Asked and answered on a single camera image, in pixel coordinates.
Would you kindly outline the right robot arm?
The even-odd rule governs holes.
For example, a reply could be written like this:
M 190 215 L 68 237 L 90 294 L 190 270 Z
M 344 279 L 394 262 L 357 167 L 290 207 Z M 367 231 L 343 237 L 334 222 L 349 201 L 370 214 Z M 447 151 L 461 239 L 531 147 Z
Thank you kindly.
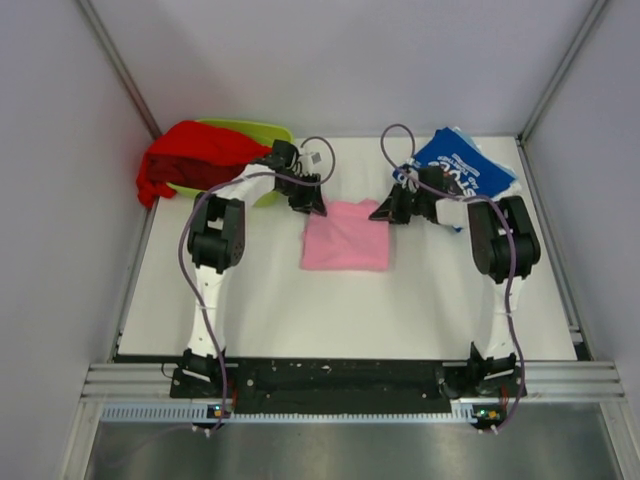
M 437 166 L 407 176 L 369 215 L 371 221 L 406 225 L 421 216 L 469 234 L 473 264 L 485 281 L 479 326 L 462 367 L 447 367 L 440 381 L 451 399 L 524 391 L 523 351 L 514 311 L 524 281 L 541 258 L 541 246 L 521 196 L 498 201 L 466 198 L 454 177 Z

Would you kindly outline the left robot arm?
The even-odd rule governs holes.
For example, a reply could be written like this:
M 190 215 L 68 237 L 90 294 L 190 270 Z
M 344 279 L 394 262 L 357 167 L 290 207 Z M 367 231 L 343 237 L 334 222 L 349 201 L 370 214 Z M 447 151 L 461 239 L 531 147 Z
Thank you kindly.
M 192 331 L 181 369 L 205 396 L 220 394 L 227 385 L 224 360 L 226 341 L 219 313 L 232 269 L 243 257 L 246 245 L 246 210 L 266 195 L 284 195 L 299 213 L 325 216 L 321 186 L 333 175 L 333 147 L 329 172 L 310 170 L 320 154 L 306 154 L 291 142 L 276 140 L 271 151 L 251 161 L 228 182 L 196 195 L 179 238 L 178 263 L 195 297 Z

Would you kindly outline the pink t-shirt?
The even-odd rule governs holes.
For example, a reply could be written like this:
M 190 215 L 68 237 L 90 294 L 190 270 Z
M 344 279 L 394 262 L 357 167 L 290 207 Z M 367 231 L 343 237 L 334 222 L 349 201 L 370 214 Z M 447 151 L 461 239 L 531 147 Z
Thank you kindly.
M 390 230 L 369 219 L 380 204 L 331 201 L 325 216 L 312 214 L 303 234 L 300 267 L 307 271 L 382 272 L 390 265 Z

